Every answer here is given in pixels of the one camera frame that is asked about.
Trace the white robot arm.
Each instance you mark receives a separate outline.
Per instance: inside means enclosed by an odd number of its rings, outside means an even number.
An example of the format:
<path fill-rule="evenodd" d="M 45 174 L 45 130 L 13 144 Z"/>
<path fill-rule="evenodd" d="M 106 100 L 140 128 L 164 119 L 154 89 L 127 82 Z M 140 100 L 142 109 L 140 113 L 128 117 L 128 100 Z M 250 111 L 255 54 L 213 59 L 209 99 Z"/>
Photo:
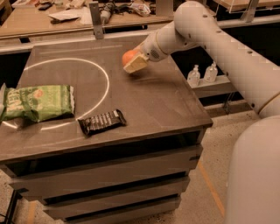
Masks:
<path fill-rule="evenodd" d="M 168 55 L 201 46 L 259 115 L 234 144 L 224 224 L 280 224 L 280 68 L 224 32 L 197 1 L 122 56 L 132 74 Z"/>

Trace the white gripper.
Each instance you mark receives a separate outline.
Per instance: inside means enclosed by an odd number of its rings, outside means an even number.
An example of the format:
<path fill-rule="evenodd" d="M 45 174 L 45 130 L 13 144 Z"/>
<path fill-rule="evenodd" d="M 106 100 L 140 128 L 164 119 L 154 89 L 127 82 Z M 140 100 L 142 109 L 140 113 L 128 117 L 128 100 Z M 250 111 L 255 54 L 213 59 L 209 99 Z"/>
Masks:
<path fill-rule="evenodd" d="M 133 50 L 141 51 L 138 55 L 126 66 L 124 71 L 132 74 L 139 71 L 148 65 L 148 60 L 158 62 L 167 57 L 167 55 L 160 49 L 157 42 L 157 34 L 154 32 L 150 34 L 140 45 L 137 45 Z"/>

